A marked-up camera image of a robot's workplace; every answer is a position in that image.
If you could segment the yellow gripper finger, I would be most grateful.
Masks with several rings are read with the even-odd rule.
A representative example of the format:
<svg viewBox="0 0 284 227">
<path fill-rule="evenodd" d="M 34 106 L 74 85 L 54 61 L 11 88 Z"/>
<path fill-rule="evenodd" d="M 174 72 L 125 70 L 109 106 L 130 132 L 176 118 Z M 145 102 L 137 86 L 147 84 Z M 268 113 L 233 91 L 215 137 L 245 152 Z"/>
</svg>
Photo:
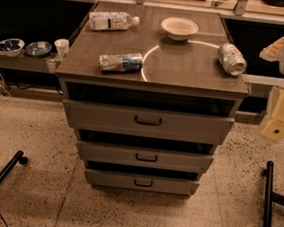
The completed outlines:
<svg viewBox="0 0 284 227">
<path fill-rule="evenodd" d="M 277 41 L 274 41 L 272 44 L 264 48 L 260 52 L 259 57 L 270 62 L 279 61 L 283 53 L 283 46 L 284 37 L 280 37 Z"/>
</svg>

